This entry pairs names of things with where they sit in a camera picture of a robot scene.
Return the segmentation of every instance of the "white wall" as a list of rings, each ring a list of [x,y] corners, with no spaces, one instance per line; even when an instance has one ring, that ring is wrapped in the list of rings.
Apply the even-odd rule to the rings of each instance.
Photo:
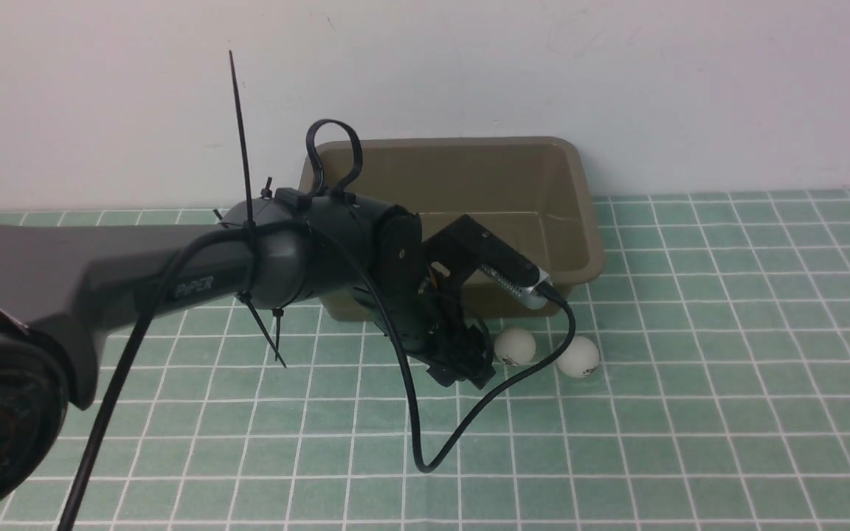
[[[257,181],[336,117],[562,136],[595,192],[850,186],[844,0],[0,0],[0,209],[239,199],[229,47]]]

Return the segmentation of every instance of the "green tiled mat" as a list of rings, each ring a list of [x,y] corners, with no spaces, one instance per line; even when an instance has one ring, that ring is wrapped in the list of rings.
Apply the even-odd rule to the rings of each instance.
[[[607,268],[571,302],[604,366],[519,384],[436,473],[415,470],[398,365],[371,325],[316,303],[288,310],[285,370],[226,299],[154,323],[78,527],[850,530],[850,191],[596,207]],[[0,214],[212,221],[203,209]],[[563,316],[515,323],[541,350],[566,330]],[[108,341],[100,392],[124,343]],[[481,394],[415,370],[430,457]],[[69,414],[1,504],[0,530],[53,527],[94,410]]]

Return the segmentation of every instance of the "ping pong ball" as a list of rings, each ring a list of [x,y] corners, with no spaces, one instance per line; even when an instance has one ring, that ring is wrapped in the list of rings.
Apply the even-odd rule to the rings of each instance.
[[[527,365],[536,355],[536,339],[529,330],[509,327],[494,340],[494,350],[497,357],[509,366]]]
[[[586,336],[573,337],[569,349],[556,359],[556,366],[571,378],[584,378],[599,367],[599,349]]]

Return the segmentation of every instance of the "black cable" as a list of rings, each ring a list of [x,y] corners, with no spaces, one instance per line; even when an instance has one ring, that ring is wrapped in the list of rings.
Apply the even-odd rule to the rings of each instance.
[[[182,273],[182,269],[193,257],[208,246],[232,241],[246,241],[252,233],[256,236],[266,236],[271,232],[279,232],[284,229],[306,231],[307,225],[302,221],[287,219],[287,221],[276,221],[269,225],[256,226],[254,229],[219,229],[219,231],[209,232],[193,240],[166,266],[162,281],[159,282],[159,286],[156,287],[156,291],[153,292],[153,296],[148,300],[146,306],[139,312],[136,323],[133,325],[133,332],[127,340],[127,346],[124,347],[120,361],[117,362],[117,369],[114,370],[114,376],[111,377],[111,383],[107,386],[104,400],[97,411],[97,417],[94,419],[94,427],[91,428],[91,436],[88,437],[87,446],[84,447],[84,454],[81,457],[80,466],[77,468],[74,483],[71,483],[71,491],[68,494],[67,503],[64,505],[64,511],[61,513],[58,531],[70,531],[74,527],[80,505],[84,500],[84,492],[87,490],[87,483],[91,478],[91,472],[94,470],[94,464],[97,463],[97,453],[104,441],[107,427],[111,422],[111,415],[114,413],[114,407],[120,398],[124,383],[127,381],[129,370],[131,370],[133,361],[136,359],[139,344],[142,343],[142,339],[146,336],[146,330],[149,329],[149,325],[156,316],[159,303],[175,286],[176,277],[179,273]]]
[[[322,191],[325,186],[326,178],[323,175],[323,162],[320,161],[320,155],[317,153],[317,131],[320,130],[323,125],[327,124],[337,124],[340,125],[340,128],[343,128],[344,131],[347,131],[347,136],[350,137],[350,147],[353,151],[353,167],[350,169],[350,172],[341,179],[340,182],[337,182],[336,188],[338,191],[344,191],[347,189],[347,186],[352,184],[352,181],[356,181],[356,178],[360,176],[360,172],[363,171],[363,147],[360,142],[359,135],[356,134],[356,131],[347,124],[339,120],[331,120],[330,118],[324,118],[323,120],[317,120],[313,125],[307,130],[307,159],[310,161],[311,168],[314,169],[314,184],[311,186],[310,198],[316,198]]]
[[[446,441],[445,446],[443,446],[441,450],[438,451],[438,454],[436,454],[435,459],[433,459],[431,463],[426,464],[422,457],[421,420],[419,420],[418,417],[418,399],[415,397],[415,382],[412,380],[412,370],[409,367],[409,360],[405,353],[405,349],[402,347],[402,343],[398,339],[398,333],[397,330],[395,330],[395,323],[392,323],[389,312],[385,308],[384,302],[382,302],[382,295],[372,279],[369,278],[369,274],[363,269],[363,266],[361,266],[360,263],[353,258],[344,246],[340,245],[340,242],[337,242],[330,235],[327,235],[326,232],[322,232],[317,228],[311,228],[311,232],[324,240],[331,246],[331,248],[334,249],[334,251],[337,251],[337,253],[340,254],[345,261],[347,261],[348,265],[356,271],[360,278],[363,279],[363,283],[367,286],[369,293],[371,293],[373,299],[376,301],[376,306],[378,306],[380,314],[384,317],[387,335],[392,341],[392,346],[395,348],[395,356],[398,357],[398,367],[402,373],[402,383],[405,385],[405,396],[409,403],[409,421],[412,426],[412,457],[415,458],[415,466],[419,471],[421,471],[421,473],[431,473],[431,471],[438,468],[439,464],[445,460],[448,453],[455,447],[455,444],[458,443],[459,438],[461,438],[462,434],[465,433],[465,430],[468,429],[470,423],[472,423],[475,417],[481,413],[483,408],[487,407],[487,404],[489,404],[490,401],[498,397],[498,395],[503,393],[503,391],[510,389],[510,387],[517,382],[538,373],[540,370],[543,370],[545,367],[552,364],[562,353],[566,352],[570,343],[573,342],[573,337],[576,337],[576,316],[573,315],[573,309],[570,308],[570,303],[566,302],[566,299],[563,299],[563,296],[561,296],[552,285],[542,283],[542,285],[537,286],[537,290],[539,290],[540,295],[545,296],[546,299],[552,300],[552,302],[555,302],[563,309],[564,312],[566,312],[570,326],[563,343],[557,347],[552,354],[543,358],[532,367],[529,367],[529,369],[520,371],[520,373],[511,376],[505,380],[505,382],[502,382],[499,386],[490,390],[485,397],[479,400],[478,403],[471,408],[469,413],[465,416],[465,419],[458,424],[458,427],[455,431],[453,431],[452,436],[449,437],[448,441]]]

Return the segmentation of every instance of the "black zip tie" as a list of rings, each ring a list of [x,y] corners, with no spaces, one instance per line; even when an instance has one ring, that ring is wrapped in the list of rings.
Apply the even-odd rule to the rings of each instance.
[[[274,181],[274,178],[268,177],[267,184],[264,184],[264,188],[260,189],[260,198],[270,199],[274,195],[274,193],[271,192],[271,181]]]
[[[287,369],[287,363],[284,363],[284,358],[280,357],[280,353],[277,351],[277,344],[271,340],[271,333],[264,328],[263,320],[260,320],[260,316],[258,315],[258,311],[254,309],[254,305],[251,303],[251,294],[250,293],[239,293],[238,300],[243,303],[243,305],[247,306],[247,309],[250,310],[251,316],[254,317],[254,322],[258,324],[258,328],[260,328],[260,332],[264,334],[264,339],[267,339],[267,344],[271,346],[271,350],[274,350],[274,359],[280,361],[280,365],[284,366],[284,369]]]
[[[280,347],[280,317],[284,316],[284,309],[275,308],[271,310],[271,313],[274,315],[274,345]],[[277,354],[277,350],[274,350],[274,360],[276,361],[279,357],[280,354]]]
[[[215,217],[218,218],[218,222],[225,226],[236,226],[239,229],[245,229],[244,225],[239,225],[238,223],[232,223],[230,221],[225,221],[222,212],[219,212],[218,209],[212,209],[212,213],[215,214]]]

